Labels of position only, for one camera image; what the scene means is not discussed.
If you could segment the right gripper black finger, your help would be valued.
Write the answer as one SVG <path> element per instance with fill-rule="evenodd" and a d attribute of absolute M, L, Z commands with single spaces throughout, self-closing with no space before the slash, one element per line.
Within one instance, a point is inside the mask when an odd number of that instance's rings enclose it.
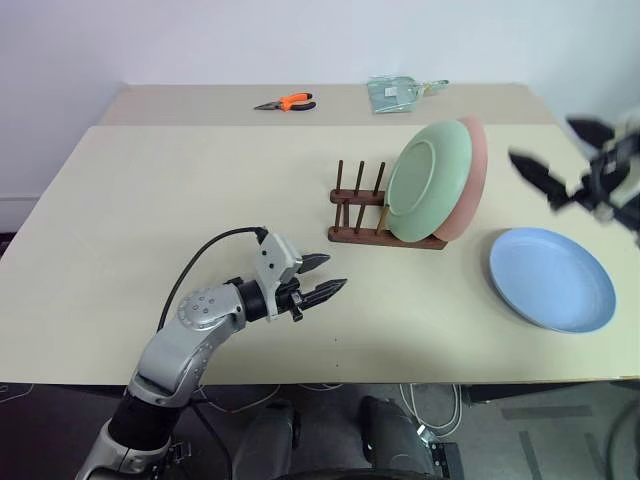
<path fill-rule="evenodd" d="M 580 140 L 595 149 L 602 149 L 615 137 L 614 128 L 596 117 L 570 116 L 566 122 Z"/>
<path fill-rule="evenodd" d="M 567 191 L 565 181 L 551 172 L 547 164 L 514 150 L 510 150 L 508 155 L 521 177 L 545 195 L 553 211 L 575 202 L 574 196 Z"/>

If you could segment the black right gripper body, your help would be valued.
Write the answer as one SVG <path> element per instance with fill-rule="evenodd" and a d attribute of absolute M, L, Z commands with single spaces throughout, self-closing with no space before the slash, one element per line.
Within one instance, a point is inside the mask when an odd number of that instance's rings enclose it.
<path fill-rule="evenodd" d="M 589 173 L 582 177 L 582 200 L 597 220 L 630 220 L 625 206 L 611 200 L 614 190 L 630 171 L 631 148 L 628 145 L 601 150 L 589 161 Z"/>

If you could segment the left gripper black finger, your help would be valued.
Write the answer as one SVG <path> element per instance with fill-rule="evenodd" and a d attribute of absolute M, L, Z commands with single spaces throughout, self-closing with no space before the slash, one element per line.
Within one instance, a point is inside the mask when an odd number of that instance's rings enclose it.
<path fill-rule="evenodd" d="M 299 268 L 299 273 L 304 274 L 329 261 L 331 257 L 328 254 L 311 253 L 303 255 L 301 259 L 302 263 Z"/>
<path fill-rule="evenodd" d="M 347 279 L 333 279 L 318 284 L 312 291 L 303 293 L 301 296 L 300 308 L 312 308 L 329 300 L 345 284 Z"/>

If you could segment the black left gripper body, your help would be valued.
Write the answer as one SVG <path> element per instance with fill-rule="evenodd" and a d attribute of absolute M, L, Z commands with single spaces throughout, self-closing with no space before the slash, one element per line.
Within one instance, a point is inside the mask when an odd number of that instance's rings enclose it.
<path fill-rule="evenodd" d="M 281 284 L 275 293 L 277 311 L 279 314 L 289 313 L 294 322 L 303 319 L 300 307 L 303 298 L 300 291 L 300 282 L 297 278 Z"/>

